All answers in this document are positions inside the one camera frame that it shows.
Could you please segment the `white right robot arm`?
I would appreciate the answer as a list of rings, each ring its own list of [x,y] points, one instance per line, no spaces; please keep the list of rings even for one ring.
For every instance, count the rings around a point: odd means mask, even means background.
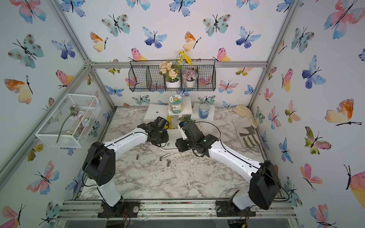
[[[175,145],[180,152],[191,150],[198,157],[217,160],[243,177],[249,187],[236,191],[229,200],[216,201],[218,217],[254,216],[254,207],[268,210],[273,202],[286,202],[290,197],[277,199],[280,192],[288,193],[282,185],[274,165],[269,161],[259,162],[233,150],[211,134],[205,135],[197,123],[178,125],[181,138]]]

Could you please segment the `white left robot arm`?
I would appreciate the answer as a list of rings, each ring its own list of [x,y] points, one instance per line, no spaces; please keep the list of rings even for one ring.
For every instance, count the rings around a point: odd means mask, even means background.
[[[118,172],[118,162],[124,154],[149,142],[150,144],[163,147],[169,141],[166,126],[169,121],[157,117],[149,123],[141,123],[130,133],[108,142],[94,142],[88,149],[88,154],[82,165],[83,177],[94,182],[102,197],[102,212],[99,218],[135,218],[140,203],[126,204],[115,182]]]

